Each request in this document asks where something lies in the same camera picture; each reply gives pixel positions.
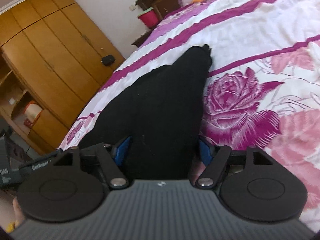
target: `green lid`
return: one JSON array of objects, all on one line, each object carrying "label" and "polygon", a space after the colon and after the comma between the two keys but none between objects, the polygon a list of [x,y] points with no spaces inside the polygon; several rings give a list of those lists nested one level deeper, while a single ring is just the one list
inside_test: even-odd
[{"label": "green lid", "polygon": [[144,15],[145,13],[147,12],[150,12],[153,10],[153,7],[150,7],[149,9],[145,10],[144,12],[142,12],[141,14],[138,15],[138,18],[141,16],[141,15]]}]

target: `black garment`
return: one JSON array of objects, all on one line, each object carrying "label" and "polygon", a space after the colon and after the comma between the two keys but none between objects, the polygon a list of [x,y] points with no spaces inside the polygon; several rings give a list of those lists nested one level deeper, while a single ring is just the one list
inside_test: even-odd
[{"label": "black garment", "polygon": [[128,179],[186,179],[197,146],[210,48],[191,47],[172,65],[140,77],[103,109],[80,142],[115,144],[131,135]]}]

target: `gray ribbed surface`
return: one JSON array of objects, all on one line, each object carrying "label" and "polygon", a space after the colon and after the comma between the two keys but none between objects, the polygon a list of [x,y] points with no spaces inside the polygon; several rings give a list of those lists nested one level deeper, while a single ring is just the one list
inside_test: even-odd
[{"label": "gray ribbed surface", "polygon": [[263,226],[226,211],[216,195],[189,181],[136,181],[112,191],[98,210],[64,224],[27,220],[16,240],[306,240],[313,233],[298,221]]}]

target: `red bucket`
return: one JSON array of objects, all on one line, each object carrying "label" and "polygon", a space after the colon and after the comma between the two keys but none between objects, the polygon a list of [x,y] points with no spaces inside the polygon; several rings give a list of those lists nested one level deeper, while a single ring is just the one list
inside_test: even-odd
[{"label": "red bucket", "polygon": [[148,27],[152,28],[159,23],[157,15],[152,7],[148,10],[145,10],[142,14],[138,16],[138,19],[142,20],[142,22]]}]

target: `black round disc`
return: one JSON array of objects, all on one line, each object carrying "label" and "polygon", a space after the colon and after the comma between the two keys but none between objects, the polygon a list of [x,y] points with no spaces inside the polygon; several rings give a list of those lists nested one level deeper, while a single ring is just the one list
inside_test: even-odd
[{"label": "black round disc", "polygon": [[19,187],[23,212],[45,222],[66,222],[93,212],[102,202],[98,179],[73,166],[51,166],[34,172]]},{"label": "black round disc", "polygon": [[254,165],[228,177],[220,197],[235,214],[255,221],[297,217],[307,200],[303,183],[280,165]]}]

